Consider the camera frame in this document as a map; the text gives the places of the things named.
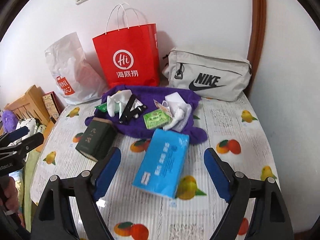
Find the left hand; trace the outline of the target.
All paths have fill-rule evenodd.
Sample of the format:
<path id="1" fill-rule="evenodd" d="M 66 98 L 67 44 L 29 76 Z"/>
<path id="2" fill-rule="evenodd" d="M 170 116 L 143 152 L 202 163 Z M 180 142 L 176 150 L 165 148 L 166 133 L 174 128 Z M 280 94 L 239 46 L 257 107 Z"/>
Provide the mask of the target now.
<path id="1" fill-rule="evenodd" d="M 13 212 L 18 211 L 19 202 L 18 202 L 18 191 L 16 189 L 15 180 L 10 176 L 1 177 L 1 188 L 4 192 L 4 195 L 7 197 L 5 206 L 8 210 Z"/>

